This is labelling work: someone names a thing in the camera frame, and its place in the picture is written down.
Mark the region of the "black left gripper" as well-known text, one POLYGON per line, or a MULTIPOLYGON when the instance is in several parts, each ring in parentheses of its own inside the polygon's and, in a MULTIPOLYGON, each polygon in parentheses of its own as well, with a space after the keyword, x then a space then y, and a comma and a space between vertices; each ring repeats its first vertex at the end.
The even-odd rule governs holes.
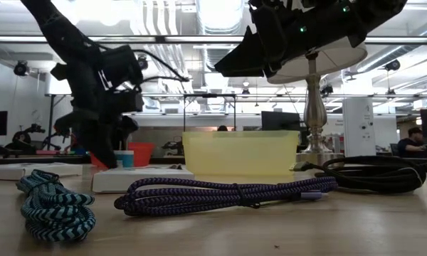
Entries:
POLYGON ((73 97, 73 111, 58 118, 57 131, 79 129, 78 143, 109 169, 117 167, 110 141, 110 129, 115 131, 115 150, 125 150, 128 137, 139 129, 137 121, 126 112, 142 111, 141 83, 124 82, 113 87, 106 81, 101 67, 82 61, 57 64, 51 75, 66 81, 73 97))

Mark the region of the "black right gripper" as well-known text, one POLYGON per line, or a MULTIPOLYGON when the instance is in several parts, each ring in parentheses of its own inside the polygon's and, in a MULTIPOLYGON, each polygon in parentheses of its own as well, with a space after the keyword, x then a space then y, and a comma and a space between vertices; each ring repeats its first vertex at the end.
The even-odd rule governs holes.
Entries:
POLYGON ((273 77, 288 61, 306 54, 299 36, 304 8, 301 0, 249 0, 256 32, 247 27, 243 40, 220 61, 215 70, 222 76, 273 77))

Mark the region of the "small blue white box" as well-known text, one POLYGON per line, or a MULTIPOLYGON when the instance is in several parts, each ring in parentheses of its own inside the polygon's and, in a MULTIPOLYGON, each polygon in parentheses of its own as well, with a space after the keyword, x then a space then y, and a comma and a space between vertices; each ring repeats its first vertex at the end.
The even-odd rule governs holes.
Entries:
POLYGON ((115 151, 115 156, 121 162, 121 166, 131 168, 134 166, 134 152, 128 150, 115 151))

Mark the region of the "yellow translucent plastic bin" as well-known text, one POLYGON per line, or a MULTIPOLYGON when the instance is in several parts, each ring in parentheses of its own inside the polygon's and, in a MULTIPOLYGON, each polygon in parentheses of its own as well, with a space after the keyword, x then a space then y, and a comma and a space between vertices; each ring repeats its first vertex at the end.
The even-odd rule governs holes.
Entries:
POLYGON ((184 132, 186 168, 197 176, 287 176, 296 131, 184 132))

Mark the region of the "red plastic basket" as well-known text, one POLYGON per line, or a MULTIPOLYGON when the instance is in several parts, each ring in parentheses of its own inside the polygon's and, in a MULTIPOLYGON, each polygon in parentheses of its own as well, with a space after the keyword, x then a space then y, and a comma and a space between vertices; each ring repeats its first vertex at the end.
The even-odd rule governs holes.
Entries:
MULTIPOLYGON (((153 149, 154 149, 154 145, 152 143, 130 142, 128 144, 128 147, 125 150, 134 152, 134 166, 133 167, 143 167, 143 166, 149 165, 153 149)), ((88 155, 91 158, 92 164, 94 164, 96 166, 107 168, 103 163, 101 163, 89 151, 88 151, 88 155)), ((122 167, 121 162, 117 160, 117 167, 119 167, 119 166, 122 167)))

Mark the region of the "small black background robot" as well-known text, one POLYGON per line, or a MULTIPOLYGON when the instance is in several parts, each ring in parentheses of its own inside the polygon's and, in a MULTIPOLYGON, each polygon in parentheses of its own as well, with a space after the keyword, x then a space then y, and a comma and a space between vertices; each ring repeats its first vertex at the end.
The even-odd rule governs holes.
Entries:
POLYGON ((184 148, 181 141, 167 142, 162 148, 165 150, 166 156, 183 156, 184 148))

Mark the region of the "black computer monitor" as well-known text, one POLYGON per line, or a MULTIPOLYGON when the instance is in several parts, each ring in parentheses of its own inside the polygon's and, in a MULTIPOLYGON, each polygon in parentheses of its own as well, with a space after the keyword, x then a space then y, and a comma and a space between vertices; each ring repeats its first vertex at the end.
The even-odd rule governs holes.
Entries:
POLYGON ((300 131, 300 116, 289 112, 261 112, 262 130, 300 131))

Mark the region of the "silver table lamp white shade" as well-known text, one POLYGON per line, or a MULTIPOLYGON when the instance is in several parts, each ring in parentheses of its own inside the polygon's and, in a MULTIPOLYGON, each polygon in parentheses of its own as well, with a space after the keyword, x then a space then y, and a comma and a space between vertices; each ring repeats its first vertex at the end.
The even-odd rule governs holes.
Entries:
POLYGON ((308 147, 297 155, 298 162, 306 161, 321 166, 326 161, 339 157, 323 142, 322 131, 327 123, 327 111, 320 94, 321 76, 356 65, 367 55, 364 43, 352 47, 349 39, 343 38, 289 60, 274 76, 267 79, 270 84, 277 85, 299 80, 307 83, 303 120, 310 135, 308 147))

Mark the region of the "white pillar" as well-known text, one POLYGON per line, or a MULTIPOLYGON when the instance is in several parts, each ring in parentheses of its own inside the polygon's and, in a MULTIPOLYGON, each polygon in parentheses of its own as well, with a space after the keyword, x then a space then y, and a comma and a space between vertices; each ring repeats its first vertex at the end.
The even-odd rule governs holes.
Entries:
POLYGON ((371 98, 347 98, 342 106, 345 156, 375 155, 374 113, 371 98))

